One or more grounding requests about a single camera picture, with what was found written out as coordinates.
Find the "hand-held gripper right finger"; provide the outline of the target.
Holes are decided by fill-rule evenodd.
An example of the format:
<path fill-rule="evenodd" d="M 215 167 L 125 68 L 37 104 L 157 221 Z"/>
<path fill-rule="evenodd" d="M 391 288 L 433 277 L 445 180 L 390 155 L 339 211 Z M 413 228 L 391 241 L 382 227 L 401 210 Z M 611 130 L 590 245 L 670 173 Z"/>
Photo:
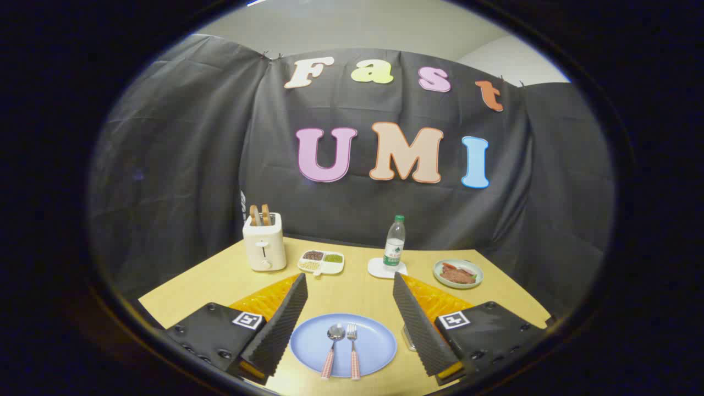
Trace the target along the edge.
<path fill-rule="evenodd" d="M 474 306 L 404 274 L 395 274 L 393 295 L 427 375 L 439 385 L 478 383 L 521 359 L 545 333 L 495 301 Z"/>

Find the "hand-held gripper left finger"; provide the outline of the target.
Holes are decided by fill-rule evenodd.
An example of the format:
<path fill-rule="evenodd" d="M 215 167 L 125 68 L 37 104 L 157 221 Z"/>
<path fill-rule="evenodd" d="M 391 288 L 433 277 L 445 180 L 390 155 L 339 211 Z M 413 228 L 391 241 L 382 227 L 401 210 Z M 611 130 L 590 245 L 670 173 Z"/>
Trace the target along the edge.
<path fill-rule="evenodd" d="M 265 385 L 274 376 L 306 304 L 306 276 L 294 275 L 235 303 L 209 302 L 166 329 L 204 363 Z"/>

